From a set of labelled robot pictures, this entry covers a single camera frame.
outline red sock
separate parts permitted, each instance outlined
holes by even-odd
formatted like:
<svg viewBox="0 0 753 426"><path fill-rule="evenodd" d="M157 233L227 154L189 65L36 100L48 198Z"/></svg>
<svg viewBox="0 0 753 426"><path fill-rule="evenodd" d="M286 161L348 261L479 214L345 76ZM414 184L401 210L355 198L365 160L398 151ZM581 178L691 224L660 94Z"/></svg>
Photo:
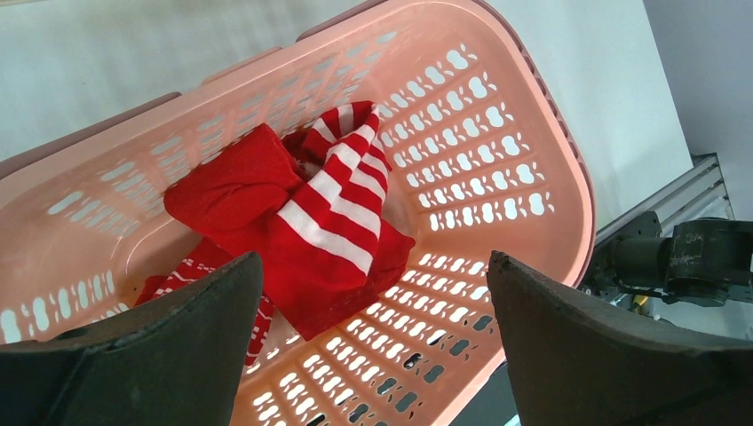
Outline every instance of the red sock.
<svg viewBox="0 0 753 426"><path fill-rule="evenodd" d="M138 306L179 288L183 288L209 275L231 260L233 258L223 249L217 247L206 238L202 238L194 250L180 262L176 270L170 275L167 277L155 275L154 277L147 278L139 300L136 301L136 305ZM249 349L246 352L247 366L254 363L254 360L256 360L261 351L266 340L266 334L272 323L273 314L274 305L266 295L262 296L257 311L256 322L254 323L254 332L251 336Z"/></svg>

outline pink laundry basket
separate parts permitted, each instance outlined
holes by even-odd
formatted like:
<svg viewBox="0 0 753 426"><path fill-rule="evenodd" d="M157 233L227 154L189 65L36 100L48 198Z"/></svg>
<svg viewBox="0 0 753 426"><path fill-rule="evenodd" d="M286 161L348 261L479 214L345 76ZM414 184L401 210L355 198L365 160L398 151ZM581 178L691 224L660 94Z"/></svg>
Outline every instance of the pink laundry basket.
<svg viewBox="0 0 753 426"><path fill-rule="evenodd" d="M365 4L0 180L4 341L128 309L198 241L165 188L262 122L284 134L353 100L381 105L385 216L416 249L381 302L311 342L277 316L233 424L448 424L504 359L490 251L574 285L594 234L567 127L514 32L472 0Z"/></svg>

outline basket handle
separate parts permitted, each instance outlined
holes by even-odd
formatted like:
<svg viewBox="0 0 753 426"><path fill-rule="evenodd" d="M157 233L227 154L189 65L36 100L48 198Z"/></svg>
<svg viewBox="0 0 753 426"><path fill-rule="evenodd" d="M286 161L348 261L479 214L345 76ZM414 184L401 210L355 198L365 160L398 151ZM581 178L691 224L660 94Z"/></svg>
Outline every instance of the basket handle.
<svg viewBox="0 0 753 426"><path fill-rule="evenodd" d="M6 160L3 160L0 162L0 179L4 179L8 177L9 175L27 166L30 166L31 164L34 164L35 162L43 160L49 157L50 155L56 154L57 152L62 151L68 148L69 146L73 146L81 142L82 140L91 138L92 136L98 133L101 133L111 127L114 127L117 124L120 124L121 122L130 120L131 118L139 114L143 114L146 111L149 111L150 109L156 108L170 100L177 98L178 96L180 96L180 93L176 91L172 93L168 93L167 95L163 95L157 99L150 100L146 104L136 106L135 108L129 109L128 111L124 113L120 113L118 115L110 117L106 120L93 124L85 129L75 131L67 136L64 136L59 139L55 139L52 142L48 142L42 146L38 146L24 153L21 153L11 158L8 158Z"/></svg>
<svg viewBox="0 0 753 426"><path fill-rule="evenodd" d="M233 65L231 67L225 68L222 71L220 71L220 72L218 72L216 74L210 75L209 77L205 78L204 81L202 82L202 86L206 85L206 84L209 84L209 83L217 80L218 78L224 77L224 76L232 73L233 71L235 71L237 69L243 68L243 67L247 66L248 64L252 64L252 63L254 63L254 62L256 62L256 61L258 61L258 60L260 60L262 58L266 58L267 56L275 53L276 51L280 51L280 50L282 50L282 47L280 47L280 46L274 46L272 49L267 49L265 51L262 51L258 55L252 56L251 58L248 58L248 59L244 60L243 62L239 62L239 63L237 63L237 64L235 64L235 65Z"/></svg>
<svg viewBox="0 0 753 426"><path fill-rule="evenodd" d="M348 20L348 19L352 18L353 16L355 16L355 15L361 13L361 12L365 12L365 11L371 9L372 7L374 7L374 6L378 5L378 4L382 4L382 3L386 2L386 1L387 0L366 0L365 2L363 2L363 3L361 3L361 4L357 5L357 6L354 6L351 9L348 9L347 11L340 13L335 18L332 18L331 20L324 21L323 23L317 25L316 27L313 27L313 28L305 31L303 34L301 34L301 35L298 36L298 38L296 39L296 42L300 42L301 40L303 40L305 38L308 38L310 36L313 36L314 34L317 34L317 33L321 32L321 31L324 31L325 29L327 29L329 27L332 27L332 26L334 26L336 24L339 24L340 22L342 22L344 20Z"/></svg>

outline white stripe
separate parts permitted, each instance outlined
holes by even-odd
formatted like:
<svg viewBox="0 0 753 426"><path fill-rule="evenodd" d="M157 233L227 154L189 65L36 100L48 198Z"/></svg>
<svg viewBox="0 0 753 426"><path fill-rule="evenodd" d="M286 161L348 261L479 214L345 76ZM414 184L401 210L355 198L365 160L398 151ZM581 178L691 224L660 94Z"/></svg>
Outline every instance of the white stripe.
<svg viewBox="0 0 753 426"><path fill-rule="evenodd" d="M354 184L358 186L363 186L364 188L369 189L372 193L376 194L376 196L379 197L379 199L382 201L384 201L384 198L387 196L387 193L384 191L384 188L379 183L379 181L374 179L373 176L364 173L360 169L356 169L353 171L351 182L353 182Z"/></svg>
<svg viewBox="0 0 753 426"><path fill-rule="evenodd" d="M353 131L353 104L338 106L337 114L340 121L340 135L344 137Z"/></svg>
<svg viewBox="0 0 753 426"><path fill-rule="evenodd" d="M343 142L331 147L329 151L327 151L327 160L329 160L329 157L332 155L339 158L340 161L350 170L354 170L361 162L361 156Z"/></svg>
<svg viewBox="0 0 753 426"><path fill-rule="evenodd" d="M327 141L330 142L330 144L335 143L335 135L332 134L332 131L329 130L329 127L327 127L327 124L322 120L321 118L314 122L313 126L311 126L312 129L319 132L319 134Z"/></svg>
<svg viewBox="0 0 753 426"><path fill-rule="evenodd" d="M356 204L340 196L343 187L326 171L322 170L309 181L312 187L332 206L332 211L351 219L360 227L379 237L382 230L382 220L379 215L360 204Z"/></svg>
<svg viewBox="0 0 753 426"><path fill-rule="evenodd" d="M363 156L363 163L379 170L379 172L382 173L385 178L387 177L387 166L384 165L384 162L382 160L379 160L374 155L366 153L366 155Z"/></svg>
<svg viewBox="0 0 753 426"><path fill-rule="evenodd" d="M371 126L367 124L360 126L354 133L366 139L366 141L369 142L370 145L374 145L374 140L377 138L377 133L374 131L374 129L371 128Z"/></svg>
<svg viewBox="0 0 753 426"><path fill-rule="evenodd" d="M182 276L180 276L180 274L178 273L178 271L173 271L170 275L172 275L173 277L175 277L178 280L181 280L183 282L194 282L195 281L195 280L190 280L188 278L183 278Z"/></svg>
<svg viewBox="0 0 753 426"><path fill-rule="evenodd" d="M354 264L364 274L369 273L373 257L368 251L356 246L341 235L321 229L319 224L295 201L288 201L277 212L277 216L284 220L307 243L331 255L342 257Z"/></svg>
<svg viewBox="0 0 753 426"><path fill-rule="evenodd" d="M327 200L329 204L332 204L336 199L340 198L340 193L343 192L343 187L340 183L325 170L320 170L319 173L314 175L314 177L308 181L308 185L312 187L314 191L319 193L324 200Z"/></svg>
<svg viewBox="0 0 753 426"><path fill-rule="evenodd" d="M381 141L381 140L379 140L378 138L376 138L376 134L375 134L374 136L375 136L375 137L374 137L374 141L373 141L373 142L371 142L371 145L373 145L373 146L374 146L374 147L375 147L376 149L378 149L379 151L382 151L382 152L384 152L384 147L382 146L382 141Z"/></svg>

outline plastic basket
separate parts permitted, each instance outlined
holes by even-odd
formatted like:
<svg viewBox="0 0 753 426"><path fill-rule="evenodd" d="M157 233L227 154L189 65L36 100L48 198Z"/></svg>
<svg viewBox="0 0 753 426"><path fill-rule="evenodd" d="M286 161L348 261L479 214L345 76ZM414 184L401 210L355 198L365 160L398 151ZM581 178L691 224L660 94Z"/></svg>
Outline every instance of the plastic basket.
<svg viewBox="0 0 753 426"><path fill-rule="evenodd" d="M449 423L504 358L490 250L573 285L594 233L587 173L533 62L472 0L365 4L0 180L4 340L128 309L198 241L164 212L168 185L262 122L282 134L351 100L382 106L386 215L416 249L380 303L311 342L276 318L233 424Z"/></svg>

